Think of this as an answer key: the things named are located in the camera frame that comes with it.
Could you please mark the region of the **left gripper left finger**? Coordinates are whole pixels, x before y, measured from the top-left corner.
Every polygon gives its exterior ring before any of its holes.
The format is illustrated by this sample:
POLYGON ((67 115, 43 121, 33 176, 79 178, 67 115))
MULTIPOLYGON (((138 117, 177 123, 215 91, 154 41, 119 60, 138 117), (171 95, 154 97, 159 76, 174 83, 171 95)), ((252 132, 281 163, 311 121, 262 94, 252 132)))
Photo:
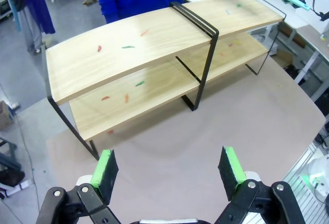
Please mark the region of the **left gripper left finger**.
POLYGON ((47 191, 36 223, 77 223, 81 217, 93 223, 119 223, 108 207, 118 171, 115 152, 103 150, 88 183, 78 183, 70 191, 47 191))

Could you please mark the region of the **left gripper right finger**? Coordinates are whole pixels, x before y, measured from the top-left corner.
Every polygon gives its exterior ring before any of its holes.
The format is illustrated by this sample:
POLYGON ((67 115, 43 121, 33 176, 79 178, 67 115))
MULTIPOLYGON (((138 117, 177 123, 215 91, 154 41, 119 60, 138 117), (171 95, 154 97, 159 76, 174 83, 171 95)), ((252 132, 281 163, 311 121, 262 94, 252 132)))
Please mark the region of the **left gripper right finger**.
POLYGON ((259 213, 265 223, 305 223, 290 185, 248 179, 232 147, 222 147, 218 169, 229 204, 217 223, 242 223, 248 213, 259 213))

